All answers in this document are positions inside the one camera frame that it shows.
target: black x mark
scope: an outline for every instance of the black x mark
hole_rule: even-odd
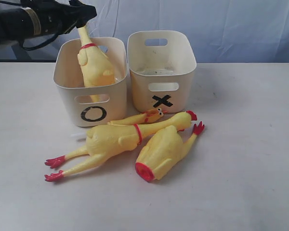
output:
[[[153,96],[152,98],[154,100],[157,100],[156,104],[154,104],[153,107],[158,107],[161,104],[164,104],[164,105],[166,105],[168,107],[171,107],[173,105],[171,102],[167,101],[168,99],[171,98],[171,96],[169,96],[169,95],[165,95],[162,99],[160,97],[156,96],[156,95]]]

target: yellow rubber chicken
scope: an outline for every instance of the yellow rubber chicken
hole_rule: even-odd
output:
[[[111,85],[116,82],[114,67],[108,56],[89,38],[86,26],[78,28],[81,48],[77,55],[85,87]],[[93,102],[101,101],[99,95],[92,95]]]
[[[48,159],[45,165],[55,168],[64,161],[80,156],[90,155],[82,163],[58,173],[45,175],[46,181],[55,181],[75,173],[98,167],[109,158],[124,151],[132,151],[142,142],[142,139],[156,133],[157,131],[173,125],[177,130],[182,130],[191,126],[191,121],[197,120],[196,114],[192,111],[180,112],[171,118],[153,124],[140,125],[98,125],[87,132],[86,144],[79,149],[55,159]]]
[[[184,143],[175,126],[159,130],[140,151],[135,164],[137,174],[148,182],[162,179],[188,154],[203,130],[202,122],[195,124],[191,137]]]
[[[164,116],[167,111],[162,111],[161,108],[154,108],[143,112],[139,115],[133,115],[121,120],[111,120],[107,124],[109,125],[133,125],[143,123],[154,123]]]

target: white table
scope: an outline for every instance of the white table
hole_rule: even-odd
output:
[[[289,231],[289,64],[198,64],[186,109],[207,129],[161,181],[136,174],[140,146],[57,184],[44,161],[86,128],[54,65],[0,63],[0,231]]]

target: plastic toy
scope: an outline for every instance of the plastic toy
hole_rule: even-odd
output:
[[[140,125],[98,125],[87,132],[86,144],[83,147],[55,159],[48,159],[45,165],[51,168],[59,167],[64,161],[81,155],[89,154],[90,157],[82,163],[58,173],[45,175],[46,181],[55,181],[75,173],[98,167],[109,158],[124,151],[134,150],[142,139],[156,133],[157,131],[173,125],[177,130],[191,126],[191,121],[197,120],[192,111],[180,112],[171,118],[153,124]]]
[[[81,48],[77,55],[85,87],[111,85],[116,82],[114,67],[108,56],[92,43],[86,26],[78,28]],[[99,102],[99,95],[92,95],[93,102]]]
[[[188,154],[203,130],[202,122],[198,126],[195,124],[191,137],[184,143],[175,126],[170,125],[159,130],[140,151],[135,163],[137,174],[148,182],[162,179]]]
[[[108,122],[109,125],[133,125],[143,123],[154,123],[164,116],[167,111],[162,111],[161,108],[155,108],[143,112],[139,115],[133,115],[121,120],[112,120]]]

